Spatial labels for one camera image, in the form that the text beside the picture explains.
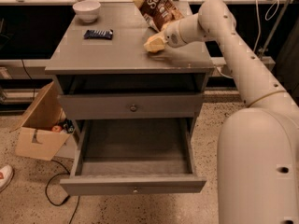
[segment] white bowl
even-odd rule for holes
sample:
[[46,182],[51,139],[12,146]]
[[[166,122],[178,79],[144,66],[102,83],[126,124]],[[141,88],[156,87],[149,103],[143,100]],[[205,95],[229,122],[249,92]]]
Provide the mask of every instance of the white bowl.
[[78,17],[84,22],[93,22],[99,16],[101,4],[93,0],[84,0],[73,5]]

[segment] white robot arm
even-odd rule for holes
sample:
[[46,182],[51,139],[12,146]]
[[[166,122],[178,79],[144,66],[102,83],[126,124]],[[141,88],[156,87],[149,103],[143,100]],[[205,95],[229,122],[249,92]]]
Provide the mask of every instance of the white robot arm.
[[206,1],[164,36],[171,47],[214,39],[248,107],[219,137],[220,224],[299,224],[299,108],[238,35],[228,7]]

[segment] speckled floor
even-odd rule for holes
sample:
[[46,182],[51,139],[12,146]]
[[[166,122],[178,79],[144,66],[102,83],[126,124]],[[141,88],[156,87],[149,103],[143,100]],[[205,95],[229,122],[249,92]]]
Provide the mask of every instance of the speckled floor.
[[[217,139],[221,125],[236,110],[242,108],[238,96],[233,98],[207,95],[192,137],[197,173],[207,182],[199,194],[83,196],[72,223],[99,224],[217,224]],[[0,193],[0,223],[69,222],[78,197],[56,207],[45,196],[48,180],[64,171],[52,161],[39,161],[14,154],[18,131],[9,128],[20,116],[0,117],[0,166],[9,163],[15,174],[10,185]],[[55,159],[69,169],[72,160]],[[50,197],[56,203],[65,197],[58,180],[50,185]]]

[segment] white shoe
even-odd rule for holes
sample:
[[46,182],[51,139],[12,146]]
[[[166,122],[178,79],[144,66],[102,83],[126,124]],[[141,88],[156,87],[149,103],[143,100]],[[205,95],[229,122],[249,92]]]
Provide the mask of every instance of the white shoe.
[[4,166],[0,169],[0,192],[3,191],[10,183],[13,176],[13,169],[10,165]]

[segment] open cardboard box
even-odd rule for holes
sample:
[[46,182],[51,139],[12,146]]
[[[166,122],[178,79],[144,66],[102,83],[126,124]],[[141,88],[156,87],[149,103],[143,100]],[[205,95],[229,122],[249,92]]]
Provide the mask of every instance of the open cardboard box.
[[51,128],[64,117],[53,82],[44,86],[11,131],[19,128],[16,155],[50,161],[54,156],[74,159],[74,133],[56,133]]

